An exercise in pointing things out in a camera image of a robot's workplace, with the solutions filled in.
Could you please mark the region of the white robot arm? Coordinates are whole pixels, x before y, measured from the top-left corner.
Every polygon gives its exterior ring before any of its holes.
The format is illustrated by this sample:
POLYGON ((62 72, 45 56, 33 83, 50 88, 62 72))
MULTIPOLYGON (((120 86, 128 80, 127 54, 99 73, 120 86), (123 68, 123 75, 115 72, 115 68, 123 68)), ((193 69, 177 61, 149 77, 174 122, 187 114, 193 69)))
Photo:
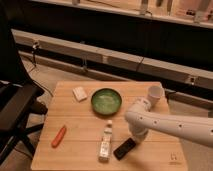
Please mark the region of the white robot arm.
POLYGON ((149 111, 150 102, 138 98, 125 112, 129 131, 142 141, 152 129, 213 148, 213 118, 165 115, 149 111))

